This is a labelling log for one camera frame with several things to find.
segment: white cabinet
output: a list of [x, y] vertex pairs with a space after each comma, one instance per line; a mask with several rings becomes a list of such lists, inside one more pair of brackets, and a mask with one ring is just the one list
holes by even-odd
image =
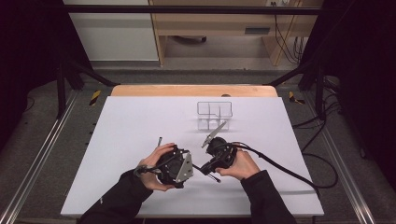
[[[147, 0], [64, 0], [66, 5], [147, 5]], [[70, 13], [90, 61], [158, 61], [149, 14]]]

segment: white tabletop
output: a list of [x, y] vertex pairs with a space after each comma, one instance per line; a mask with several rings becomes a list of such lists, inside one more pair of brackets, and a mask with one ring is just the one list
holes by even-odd
[[[92, 140], [61, 212], [79, 217], [157, 146], [175, 142], [191, 152], [198, 166], [211, 159], [201, 148], [210, 131], [198, 130], [198, 102], [231, 102], [233, 117], [218, 136], [243, 142], [294, 173], [310, 179], [289, 117], [278, 97], [119, 97], [106, 99]], [[268, 170], [290, 212], [297, 217], [323, 215], [317, 195], [304, 182], [287, 175], [251, 153]], [[241, 184], [221, 177], [217, 183], [194, 171], [184, 189], [155, 191], [139, 217], [245, 217], [250, 203]]]

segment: metal rail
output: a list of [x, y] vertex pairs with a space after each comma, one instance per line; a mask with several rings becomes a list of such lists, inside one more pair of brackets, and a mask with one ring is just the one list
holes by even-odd
[[78, 91], [72, 91], [68, 100], [67, 100], [67, 108], [64, 112], [64, 115], [59, 119], [56, 119], [55, 123], [52, 126], [49, 135], [44, 141], [42, 147], [37, 153], [34, 162], [32, 163], [29, 171], [27, 172], [25, 178], [22, 180], [20, 186], [17, 189], [17, 192], [14, 194], [11, 202], [8, 204], [6, 210], [0, 216], [0, 224], [12, 224], [17, 218], [18, 213], [21, 211], [21, 208], [26, 201], [35, 181], [38, 178], [38, 175], [43, 168], [48, 155], [50, 154], [53, 146], [55, 145], [56, 140], [58, 139], [61, 130], [64, 127], [64, 124], [67, 118], [70, 115], [71, 110], [75, 104], [75, 101], [78, 97]]
[[[314, 109], [314, 101], [312, 99], [311, 94], [306, 94], [304, 92], [304, 98], [306, 99], [309, 108], [312, 113], [315, 115]], [[355, 210], [356, 216], [359, 219], [361, 224], [375, 224], [374, 217], [368, 207], [366, 201], [364, 201], [363, 196], [361, 195], [361, 191], [357, 186], [355, 180], [352, 177], [352, 174], [349, 172], [346, 163], [344, 162], [342, 156], [340, 155], [337, 146], [332, 140], [332, 136], [330, 135], [328, 129], [324, 127], [322, 131], [323, 143], [327, 146], [327, 151], [329, 153], [330, 158], [332, 159], [332, 163], [337, 170], [341, 183], [344, 186], [346, 191], [346, 195], [348, 196], [353, 209]]]
[[324, 15], [341, 13], [322, 7], [229, 7], [229, 6], [109, 6], [109, 5], [41, 5], [42, 9], [69, 13], [182, 13], [182, 14], [257, 14]]

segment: person's left hand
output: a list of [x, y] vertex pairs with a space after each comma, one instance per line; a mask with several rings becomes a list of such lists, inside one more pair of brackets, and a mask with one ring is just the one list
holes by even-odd
[[[174, 145], [175, 143], [168, 143], [156, 147], [155, 150], [147, 158], [139, 162], [139, 165], [155, 166], [157, 164], [157, 161], [163, 154], [173, 150]], [[146, 186], [147, 189], [167, 191], [175, 187], [173, 185], [164, 185], [160, 183], [157, 179], [157, 176], [151, 172], [147, 172], [145, 174], [142, 173], [140, 179], [142, 180], [142, 183]]]

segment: hand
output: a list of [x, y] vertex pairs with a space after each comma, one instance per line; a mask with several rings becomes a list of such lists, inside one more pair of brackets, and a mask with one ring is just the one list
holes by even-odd
[[[139, 162], [139, 165], [155, 166], [161, 155], [165, 154], [166, 152], [172, 151], [174, 145], [175, 143], [168, 143], [163, 146], [156, 147], [155, 150], [147, 158]], [[142, 180], [142, 183], [146, 186], [147, 189], [167, 191], [175, 187], [173, 185], [164, 185], [160, 183], [157, 179], [157, 176], [151, 172], [147, 172], [145, 174], [142, 173], [140, 179]]]
[[260, 168], [257, 166], [256, 162], [250, 157], [248, 152], [243, 151], [240, 148], [238, 148], [235, 160], [233, 161], [233, 165], [230, 166], [230, 168], [216, 169], [216, 172], [220, 175], [230, 175], [237, 178], [238, 180], [249, 178], [252, 175], [257, 174], [259, 171]]

